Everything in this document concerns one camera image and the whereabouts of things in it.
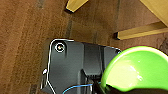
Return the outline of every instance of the wooden floor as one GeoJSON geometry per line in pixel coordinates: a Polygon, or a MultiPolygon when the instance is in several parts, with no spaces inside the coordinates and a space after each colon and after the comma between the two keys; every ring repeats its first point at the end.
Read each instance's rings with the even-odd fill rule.
{"type": "Polygon", "coordinates": [[[122,50],[152,46],[168,54],[168,33],[114,40],[114,32],[158,22],[139,0],[89,0],[73,14],[68,0],[1,0],[0,94],[45,94],[39,90],[43,45],[74,39],[122,50]]]}

